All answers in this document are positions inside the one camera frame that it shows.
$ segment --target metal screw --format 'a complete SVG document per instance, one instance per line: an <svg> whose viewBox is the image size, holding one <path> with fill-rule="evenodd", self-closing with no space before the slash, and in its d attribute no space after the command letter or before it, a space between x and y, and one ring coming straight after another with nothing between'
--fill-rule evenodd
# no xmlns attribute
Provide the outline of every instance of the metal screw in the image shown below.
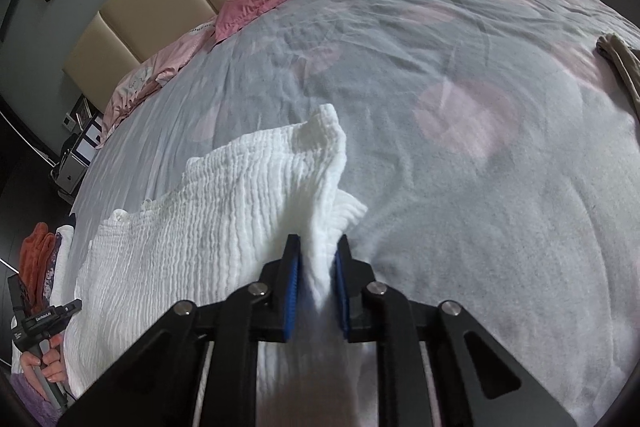
<svg viewBox="0 0 640 427"><path fill-rule="evenodd" d="M189 301L178 301L174 304L173 309L177 315L189 315L193 310L193 303Z"/></svg>
<svg viewBox="0 0 640 427"><path fill-rule="evenodd" d="M269 291L269 287L264 282L252 282L249 285L249 293L260 297Z"/></svg>
<svg viewBox="0 0 640 427"><path fill-rule="evenodd" d="M380 281L372 281L367 284L367 290L373 295L384 295L388 290L388 286L385 283Z"/></svg>
<svg viewBox="0 0 640 427"><path fill-rule="evenodd" d="M453 315L454 317L457 317L462 311L462 306L460 306L455 301L444 301L442 303L442 311L444 311L447 315Z"/></svg>

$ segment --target triangular cutout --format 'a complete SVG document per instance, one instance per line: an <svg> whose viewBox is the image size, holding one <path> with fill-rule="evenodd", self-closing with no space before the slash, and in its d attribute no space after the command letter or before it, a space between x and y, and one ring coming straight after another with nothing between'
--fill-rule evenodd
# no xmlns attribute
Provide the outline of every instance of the triangular cutout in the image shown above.
<svg viewBox="0 0 640 427"><path fill-rule="evenodd" d="M482 392L489 399L516 391L521 381L509 367L487 346L477 333L465 333L465 344L480 380Z"/></svg>

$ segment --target dark floor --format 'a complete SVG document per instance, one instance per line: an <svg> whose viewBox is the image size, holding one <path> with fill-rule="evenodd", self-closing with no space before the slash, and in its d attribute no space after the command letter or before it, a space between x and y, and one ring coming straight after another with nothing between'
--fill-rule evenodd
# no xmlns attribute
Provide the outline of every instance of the dark floor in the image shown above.
<svg viewBox="0 0 640 427"><path fill-rule="evenodd" d="M17 269L22 240L43 221L49 230L62 224L71 207L48 180L50 166L0 118L0 259ZM0 366L11 362L13 316L6 279L14 272L0 263Z"/></svg>

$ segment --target human hand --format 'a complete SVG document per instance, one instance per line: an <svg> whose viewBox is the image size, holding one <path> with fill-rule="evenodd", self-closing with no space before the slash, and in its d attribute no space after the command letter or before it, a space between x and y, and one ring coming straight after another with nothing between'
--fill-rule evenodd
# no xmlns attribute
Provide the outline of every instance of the human hand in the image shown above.
<svg viewBox="0 0 640 427"><path fill-rule="evenodd" d="M54 335L49 339L49 344L51 349L49 349L44 356L42 357L42 365L46 365L42 370L42 375L50 382L64 382L66 381L66 367L65 367L65 359L61 356L60 351L54 349L55 347L62 345L63 336L62 333ZM47 394L44 392L44 389L40 385L38 381L38 377L33 370L35 365L39 366L40 360L33 353L29 351L25 351L20 356L20 365L22 366L22 370L24 371L24 377L29 382L30 386L33 387L38 394L43 397L45 400L48 400Z"/></svg>

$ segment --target gray bed sheet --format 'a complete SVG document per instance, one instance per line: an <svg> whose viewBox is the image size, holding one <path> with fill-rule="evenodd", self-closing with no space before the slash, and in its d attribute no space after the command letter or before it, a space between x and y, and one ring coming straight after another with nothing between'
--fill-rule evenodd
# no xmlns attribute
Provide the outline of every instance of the gray bed sheet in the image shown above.
<svg viewBox="0 0 640 427"><path fill-rule="evenodd" d="M594 425L638 359L639 126L595 52L640 30L599 0L289 0L200 52L97 155L71 299L115 208L187 159L333 103L354 256L409 298L455 299Z"/></svg>

